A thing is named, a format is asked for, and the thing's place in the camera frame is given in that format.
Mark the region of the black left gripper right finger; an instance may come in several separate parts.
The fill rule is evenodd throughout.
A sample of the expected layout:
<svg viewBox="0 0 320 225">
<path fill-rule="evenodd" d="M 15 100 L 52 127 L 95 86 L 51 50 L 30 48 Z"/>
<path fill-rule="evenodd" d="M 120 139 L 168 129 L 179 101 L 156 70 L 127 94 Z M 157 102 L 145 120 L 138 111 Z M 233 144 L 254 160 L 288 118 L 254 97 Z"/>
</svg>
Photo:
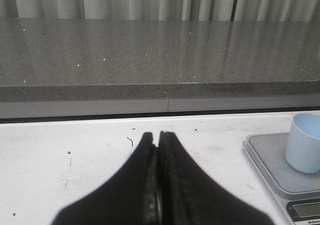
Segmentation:
<svg viewBox="0 0 320 225">
<path fill-rule="evenodd" d="M 273 224 L 211 179 L 173 132 L 160 133 L 158 185 L 163 225 Z"/>
</svg>

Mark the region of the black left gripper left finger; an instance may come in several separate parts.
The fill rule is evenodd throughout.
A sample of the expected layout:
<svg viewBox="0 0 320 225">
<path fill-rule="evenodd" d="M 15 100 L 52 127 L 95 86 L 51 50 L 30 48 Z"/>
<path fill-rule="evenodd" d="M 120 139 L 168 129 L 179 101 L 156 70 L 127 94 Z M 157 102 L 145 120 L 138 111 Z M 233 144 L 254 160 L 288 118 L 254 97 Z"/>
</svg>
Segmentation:
<svg viewBox="0 0 320 225">
<path fill-rule="evenodd" d="M 145 132 L 123 166 L 103 185 L 63 208 L 54 225 L 158 224 L 158 149 Z"/>
</svg>

